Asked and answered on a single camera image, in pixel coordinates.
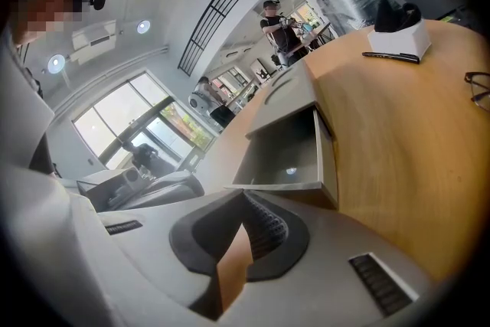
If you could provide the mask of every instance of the person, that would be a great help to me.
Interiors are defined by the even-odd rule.
[[[156,149],[146,143],[136,147],[131,142],[126,141],[122,144],[122,148],[132,153],[131,162],[137,169],[144,166],[153,177],[161,178],[175,171],[174,166],[170,162],[166,162],[164,159],[158,157]]]
[[[11,5],[10,19],[2,32],[2,69],[0,80],[9,80],[2,90],[3,116],[16,114],[36,120],[38,129],[24,127],[18,129],[4,127],[5,137],[0,143],[3,159],[28,166],[35,171],[53,175],[54,167],[47,146],[45,129],[54,114],[42,101],[39,83],[29,70],[23,67],[17,49],[38,39],[47,31],[54,31],[57,23],[69,21],[74,13],[82,11],[83,3],[89,0],[17,0]],[[10,103],[14,98],[15,106]],[[18,138],[25,137],[21,148],[15,148]]]
[[[198,81],[198,85],[194,89],[194,92],[199,93],[207,101],[207,112],[209,113],[209,116],[220,126],[227,128],[231,120],[235,118],[235,115],[226,106],[226,101],[214,91],[209,79],[202,77]]]
[[[290,19],[290,23],[286,27],[283,27],[283,24],[280,23],[280,20],[283,17],[277,15],[277,2],[267,0],[263,3],[263,9],[266,15],[265,18],[260,21],[260,27],[262,28],[264,34],[270,34],[272,36],[279,52],[288,54],[295,47],[301,45],[301,41],[292,29],[292,26],[295,23],[294,19]],[[307,54],[308,50],[301,47],[289,56],[287,65],[290,66],[294,64]]]

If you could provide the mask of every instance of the wooden desk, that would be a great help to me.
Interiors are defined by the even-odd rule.
[[[340,212],[441,280],[461,266],[488,209],[490,114],[470,100],[463,78],[466,71],[485,71],[490,61],[476,33],[438,21],[427,28],[433,45],[418,66],[362,57],[372,28],[303,60],[337,138]],[[263,97],[257,93],[199,166],[206,192],[232,182]]]

